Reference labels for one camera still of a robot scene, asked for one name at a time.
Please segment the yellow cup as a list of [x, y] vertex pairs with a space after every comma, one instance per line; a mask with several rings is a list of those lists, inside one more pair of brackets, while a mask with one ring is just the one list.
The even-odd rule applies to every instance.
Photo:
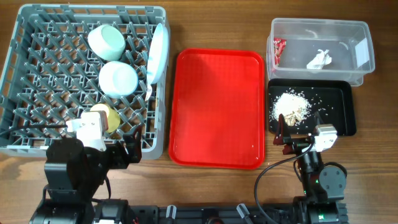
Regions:
[[108, 129], [107, 133], [112, 133], [113, 131], [117, 130], [120, 125], [120, 117], [118, 112], [112, 109], [107, 104], [96, 104], [90, 108], [90, 111], [104, 111], [106, 113], [107, 122], [108, 122]]

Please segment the white plastic fork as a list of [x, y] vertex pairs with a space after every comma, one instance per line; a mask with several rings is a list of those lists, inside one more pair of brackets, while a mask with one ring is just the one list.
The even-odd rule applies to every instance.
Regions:
[[151, 94], [152, 94], [152, 91], [153, 91], [152, 85], [151, 85], [150, 83], [148, 83], [148, 84], [147, 84], [147, 87], [146, 87], [146, 97], [145, 97], [145, 101], [149, 101], [149, 99], [150, 99], [150, 97], [151, 97]]

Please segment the white tissue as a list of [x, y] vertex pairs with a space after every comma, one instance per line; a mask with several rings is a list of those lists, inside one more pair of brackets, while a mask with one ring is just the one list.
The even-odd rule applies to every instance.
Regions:
[[317, 55], [309, 63], [307, 69], [321, 70], [324, 66], [331, 64], [332, 58], [329, 56], [329, 50], [318, 49]]

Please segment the light blue bowl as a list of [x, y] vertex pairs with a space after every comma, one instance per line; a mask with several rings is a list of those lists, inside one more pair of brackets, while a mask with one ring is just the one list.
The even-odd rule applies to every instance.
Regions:
[[99, 87], [110, 98], [120, 99], [131, 95], [138, 83], [136, 71], [123, 62], [108, 62], [99, 71]]

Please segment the red snack wrapper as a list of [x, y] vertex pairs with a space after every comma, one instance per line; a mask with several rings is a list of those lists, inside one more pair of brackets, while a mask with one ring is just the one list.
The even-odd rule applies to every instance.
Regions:
[[287, 45], [287, 41], [285, 39], [274, 38], [273, 46], [274, 46], [274, 61], [275, 65], [278, 66], [280, 64], [281, 55]]

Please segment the light blue plate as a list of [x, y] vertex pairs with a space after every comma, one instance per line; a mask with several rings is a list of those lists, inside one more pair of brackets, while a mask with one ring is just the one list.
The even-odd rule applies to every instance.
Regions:
[[169, 53], [169, 32], [165, 25], [159, 23], [155, 28], [149, 49], [147, 63], [147, 83], [157, 83], [164, 72]]

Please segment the green bowl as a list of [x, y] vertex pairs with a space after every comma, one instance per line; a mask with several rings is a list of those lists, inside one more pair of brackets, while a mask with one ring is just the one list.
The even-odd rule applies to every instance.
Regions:
[[107, 24], [93, 29], [88, 34], [88, 44], [97, 56], [107, 61], [119, 60], [126, 47], [122, 33]]

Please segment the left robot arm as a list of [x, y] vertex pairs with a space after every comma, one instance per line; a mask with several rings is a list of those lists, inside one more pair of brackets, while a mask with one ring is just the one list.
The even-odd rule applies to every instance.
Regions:
[[48, 184], [30, 223], [138, 223], [127, 200], [95, 199], [100, 185], [109, 184], [111, 169], [140, 162], [141, 128], [124, 134], [123, 141], [105, 151], [86, 147], [77, 138], [56, 140], [47, 149], [44, 165]]

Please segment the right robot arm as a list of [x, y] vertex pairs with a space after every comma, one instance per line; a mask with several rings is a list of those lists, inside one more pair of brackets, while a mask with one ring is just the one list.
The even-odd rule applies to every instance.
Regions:
[[302, 183], [304, 196], [294, 197], [289, 209], [290, 223], [348, 223], [344, 203], [347, 170], [336, 162], [324, 163], [321, 153], [331, 148], [337, 139], [331, 124], [315, 126], [304, 138], [292, 138], [282, 114], [273, 144], [283, 145], [284, 155], [295, 155], [296, 174]]

